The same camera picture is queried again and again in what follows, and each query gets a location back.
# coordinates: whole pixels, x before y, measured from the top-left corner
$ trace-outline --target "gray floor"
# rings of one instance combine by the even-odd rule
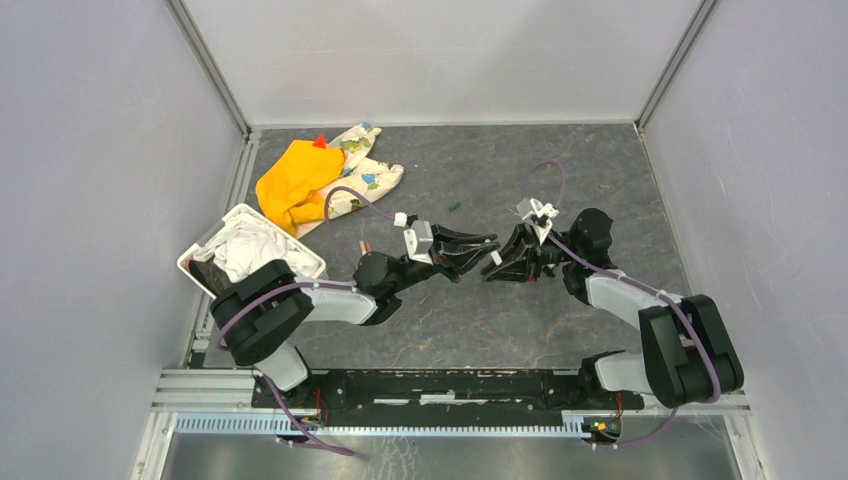
[[[625,435],[657,419],[626,418]],[[353,458],[289,449],[263,436],[174,436],[162,478],[299,479],[740,479],[720,417],[678,418],[641,445],[592,453],[577,440],[544,438],[337,437]]]
[[[292,140],[319,133],[330,139],[340,131],[264,131],[247,203],[257,207],[253,186]],[[611,255],[619,267],[655,287],[686,293],[659,191],[632,126],[392,127],[377,137],[370,157],[406,168],[397,188],[380,200],[383,209],[462,232],[497,233],[503,241],[517,222],[511,210],[527,172],[558,160],[568,171],[568,190],[555,228],[567,229],[584,208],[600,208],[615,221]],[[541,172],[530,188],[553,202],[558,174]],[[449,212],[455,201],[462,207]],[[351,255],[360,239],[387,253],[404,251],[401,230],[368,210],[334,226]],[[327,261],[331,279],[350,278],[325,227],[302,241]],[[292,341],[312,368],[569,368],[605,350],[639,350],[634,329],[571,298],[559,278],[484,284],[475,270],[459,284],[433,278],[400,298],[403,306],[382,325],[309,323]],[[233,363],[225,352],[210,351],[205,365]]]

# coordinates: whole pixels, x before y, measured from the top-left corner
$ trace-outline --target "white bracket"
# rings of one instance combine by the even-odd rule
[[[296,282],[318,282],[313,278],[295,277]],[[313,309],[309,312],[304,322],[347,322],[361,325],[371,314],[377,310],[374,298],[361,293],[356,289],[355,282],[335,282],[332,280],[321,280],[320,283],[333,284],[342,288],[304,288],[305,293],[311,300]]]
[[[397,212],[395,213],[395,220],[393,223],[396,227],[405,227],[407,218],[409,217],[405,213]]]
[[[624,276],[621,270],[609,270],[610,273]],[[586,279],[589,304],[606,310],[639,330],[639,310],[666,303],[657,297],[643,292],[632,285],[615,278],[594,274]],[[675,303],[683,299],[680,295],[667,294]]]
[[[433,246],[433,230],[430,228],[430,222],[416,220],[412,227],[403,231],[403,239],[406,242],[406,253],[410,260],[433,264],[429,253],[430,247]]]
[[[525,198],[515,208],[521,220],[533,227],[533,231],[536,232],[536,236],[539,238],[539,245],[545,243],[545,239],[548,238],[548,234],[554,228],[554,222],[551,220],[559,215],[559,210],[554,208],[550,203],[543,205],[542,202],[535,198]],[[539,219],[542,218],[545,221],[542,225],[539,225],[538,222],[541,222]]]
[[[653,395],[645,373],[645,357],[641,353],[617,353],[599,358],[595,371],[601,388],[608,392],[626,390]]]

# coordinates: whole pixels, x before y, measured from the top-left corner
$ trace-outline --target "white cloth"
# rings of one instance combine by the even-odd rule
[[[233,283],[240,282],[271,260],[283,259],[298,275],[315,278],[321,264],[301,252],[280,232],[258,223],[249,215],[237,216],[206,242],[193,258],[213,262]]]
[[[378,162],[367,157],[374,146],[377,135],[383,130],[361,123],[339,135],[328,145],[340,147],[345,154],[345,163],[340,178],[318,190],[327,198],[330,190],[345,186],[359,192],[372,202],[383,198],[400,183],[403,166]],[[338,192],[330,199],[330,220],[364,207],[360,200],[347,192]],[[304,223],[297,226],[297,238],[311,232],[324,221]]]

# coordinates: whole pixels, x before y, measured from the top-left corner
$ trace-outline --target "yellow cloth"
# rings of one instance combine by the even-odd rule
[[[338,178],[343,165],[342,149],[295,140],[256,182],[262,213],[291,235],[299,224],[323,220],[324,197],[317,190]]]

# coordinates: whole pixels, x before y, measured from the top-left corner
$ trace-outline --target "white wall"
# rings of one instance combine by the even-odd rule
[[[848,468],[846,24],[845,2],[721,2],[647,128],[780,479]]]
[[[697,0],[188,0],[248,121],[632,120]]]
[[[162,1],[0,7],[0,478],[126,478],[239,135]]]

